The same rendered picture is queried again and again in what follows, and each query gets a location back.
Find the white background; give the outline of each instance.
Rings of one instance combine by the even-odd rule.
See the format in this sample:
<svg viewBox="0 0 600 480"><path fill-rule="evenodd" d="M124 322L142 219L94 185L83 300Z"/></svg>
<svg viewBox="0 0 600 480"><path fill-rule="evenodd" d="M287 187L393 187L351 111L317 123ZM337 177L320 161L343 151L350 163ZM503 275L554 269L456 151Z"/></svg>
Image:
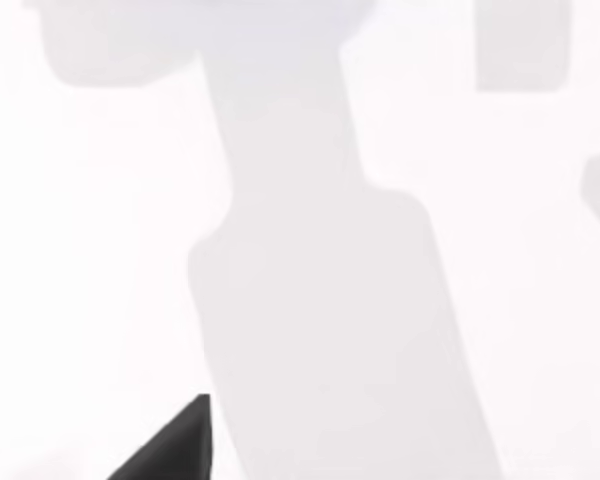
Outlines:
<svg viewBox="0 0 600 480"><path fill-rule="evenodd" d="M370 181L429 209L512 479L600 478L600 0L574 6L558 93L474 91L469 0L384 0L342 55ZM68 87L0 0L0 479L104 479L213 398L186 256L230 201L200 63ZM221 413L214 477L240 479Z"/></svg>

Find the bottle silhouette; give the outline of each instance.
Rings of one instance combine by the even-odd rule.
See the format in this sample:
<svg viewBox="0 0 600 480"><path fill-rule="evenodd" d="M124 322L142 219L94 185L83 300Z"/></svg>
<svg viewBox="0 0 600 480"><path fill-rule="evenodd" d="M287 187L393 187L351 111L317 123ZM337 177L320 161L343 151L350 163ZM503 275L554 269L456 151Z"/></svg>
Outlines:
<svg viewBox="0 0 600 480"><path fill-rule="evenodd" d="M74 85L134 86L202 56L233 194L189 281L247 478L501 479L428 214L370 185L356 151L338 55L372 2L115 5L112 41L163 56L87 46L81 70L65 40L49 60ZM63 35L84 45L85 25Z"/></svg>

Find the black triangular object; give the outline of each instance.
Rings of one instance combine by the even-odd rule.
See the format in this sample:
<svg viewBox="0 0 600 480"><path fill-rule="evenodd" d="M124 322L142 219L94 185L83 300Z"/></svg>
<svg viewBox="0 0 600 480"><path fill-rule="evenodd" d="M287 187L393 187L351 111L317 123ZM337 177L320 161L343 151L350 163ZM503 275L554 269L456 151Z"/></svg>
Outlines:
<svg viewBox="0 0 600 480"><path fill-rule="evenodd" d="M211 402L198 395L109 480L210 480L212 457Z"/></svg>

